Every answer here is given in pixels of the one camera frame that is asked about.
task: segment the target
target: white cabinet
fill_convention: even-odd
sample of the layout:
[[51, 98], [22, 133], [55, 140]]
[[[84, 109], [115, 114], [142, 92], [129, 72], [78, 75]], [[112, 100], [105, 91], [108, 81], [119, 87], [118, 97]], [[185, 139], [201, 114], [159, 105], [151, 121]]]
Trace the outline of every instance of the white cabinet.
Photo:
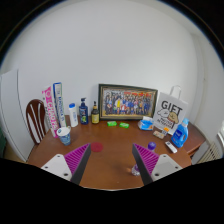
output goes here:
[[18, 93], [18, 70], [12, 70], [0, 76], [0, 123], [13, 151], [26, 162], [34, 143], [24, 119]]

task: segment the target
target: blue cap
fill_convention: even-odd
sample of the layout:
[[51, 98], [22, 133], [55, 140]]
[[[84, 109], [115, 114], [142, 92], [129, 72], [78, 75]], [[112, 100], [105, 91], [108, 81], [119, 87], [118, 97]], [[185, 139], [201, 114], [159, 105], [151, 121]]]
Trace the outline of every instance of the blue cap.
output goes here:
[[74, 103], [69, 104], [69, 108], [73, 108], [73, 107], [75, 107]]
[[155, 142], [149, 142], [148, 144], [148, 149], [153, 150], [156, 147], [156, 143]]

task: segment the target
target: pink gripper pad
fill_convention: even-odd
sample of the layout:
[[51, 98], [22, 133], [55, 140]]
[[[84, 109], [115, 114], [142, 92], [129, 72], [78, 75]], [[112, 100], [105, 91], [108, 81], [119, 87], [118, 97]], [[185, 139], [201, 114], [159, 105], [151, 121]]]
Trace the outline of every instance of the pink gripper pad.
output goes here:
[[64, 155], [65, 161], [71, 170], [71, 173], [73, 174], [77, 167], [79, 166], [79, 163], [81, 162], [83, 155], [88, 148], [89, 143], [86, 145], [83, 145], [77, 149], [74, 149], [73, 151], [69, 152], [68, 154]]
[[137, 145], [137, 144], [134, 144], [134, 145], [142, 159], [142, 162], [145, 165], [145, 168], [147, 169], [148, 173], [151, 175], [153, 169], [156, 166], [157, 161], [159, 160], [159, 155], [140, 145]]

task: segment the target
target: cup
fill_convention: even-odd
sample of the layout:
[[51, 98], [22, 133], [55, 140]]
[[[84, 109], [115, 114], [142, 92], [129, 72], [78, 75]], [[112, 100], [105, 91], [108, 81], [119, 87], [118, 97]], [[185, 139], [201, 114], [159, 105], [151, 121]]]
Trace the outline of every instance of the cup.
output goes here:
[[71, 144], [70, 131], [71, 131], [70, 126], [61, 127], [57, 130], [57, 135], [59, 136], [61, 142], [64, 145], [70, 145]]

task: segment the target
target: group photo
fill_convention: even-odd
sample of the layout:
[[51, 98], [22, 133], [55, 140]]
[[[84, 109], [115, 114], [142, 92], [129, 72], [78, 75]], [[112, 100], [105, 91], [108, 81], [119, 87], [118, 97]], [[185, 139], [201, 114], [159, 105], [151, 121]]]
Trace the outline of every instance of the group photo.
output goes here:
[[102, 116], [152, 116], [155, 92], [105, 88], [101, 98]]

